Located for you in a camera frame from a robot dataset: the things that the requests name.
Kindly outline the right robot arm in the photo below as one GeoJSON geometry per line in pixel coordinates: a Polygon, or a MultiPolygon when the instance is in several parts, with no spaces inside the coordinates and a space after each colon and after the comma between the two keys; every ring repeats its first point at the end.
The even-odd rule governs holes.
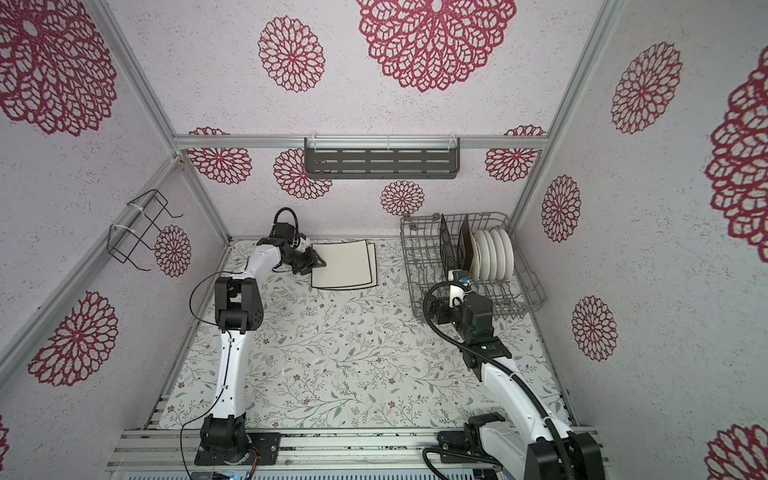
{"type": "Polygon", "coordinates": [[[469,418],[460,433],[439,433],[439,445],[422,450],[426,466],[438,478],[447,477],[433,465],[434,454],[448,463],[489,464],[505,479],[605,479],[597,440],[588,432],[574,431],[544,406],[494,334],[491,300],[456,282],[446,284],[449,297],[439,298],[434,291],[443,285],[440,282],[425,294],[425,320],[434,333],[458,348],[467,368],[503,411],[469,418]]]}

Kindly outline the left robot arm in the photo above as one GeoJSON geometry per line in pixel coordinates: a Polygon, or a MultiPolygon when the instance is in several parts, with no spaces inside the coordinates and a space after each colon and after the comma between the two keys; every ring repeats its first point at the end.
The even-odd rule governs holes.
{"type": "Polygon", "coordinates": [[[216,279],[213,324],[220,332],[221,363],[213,403],[200,415],[195,465],[242,465],[257,458],[246,428],[245,374],[265,314],[260,284],[279,266],[306,275],[324,265],[296,222],[275,222],[243,266],[216,279]]]}

